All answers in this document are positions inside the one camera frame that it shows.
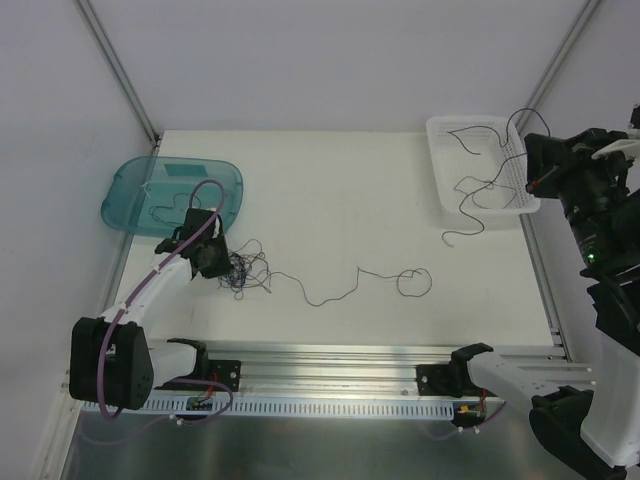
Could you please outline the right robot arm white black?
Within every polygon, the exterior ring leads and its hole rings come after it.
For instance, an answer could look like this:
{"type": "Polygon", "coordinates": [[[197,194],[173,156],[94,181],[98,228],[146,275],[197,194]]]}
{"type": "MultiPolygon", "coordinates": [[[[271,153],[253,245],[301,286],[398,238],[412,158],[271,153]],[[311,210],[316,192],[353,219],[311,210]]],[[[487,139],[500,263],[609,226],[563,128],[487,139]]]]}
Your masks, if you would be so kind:
{"type": "Polygon", "coordinates": [[[639,464],[639,193],[627,185],[639,142],[590,128],[524,138],[529,194],[560,201],[584,262],[600,357],[592,389],[548,386],[476,343],[452,352],[450,396],[476,389],[523,413],[539,444],[585,479],[624,479],[639,464]]]}

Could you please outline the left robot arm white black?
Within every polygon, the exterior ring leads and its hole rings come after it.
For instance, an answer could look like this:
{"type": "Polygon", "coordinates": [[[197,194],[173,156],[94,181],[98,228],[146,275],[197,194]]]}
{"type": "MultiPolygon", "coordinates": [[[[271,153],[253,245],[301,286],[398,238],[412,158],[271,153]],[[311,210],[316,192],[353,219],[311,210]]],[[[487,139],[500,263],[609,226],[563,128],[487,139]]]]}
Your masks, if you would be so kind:
{"type": "Polygon", "coordinates": [[[96,318],[82,317],[71,334],[69,393],[98,405],[107,419],[138,410],[169,383],[203,387],[210,377],[203,342],[170,338],[148,342],[176,294],[194,278],[231,270],[224,227],[214,210],[188,209],[184,223],[154,250],[152,266],[118,303],[96,318]]]}

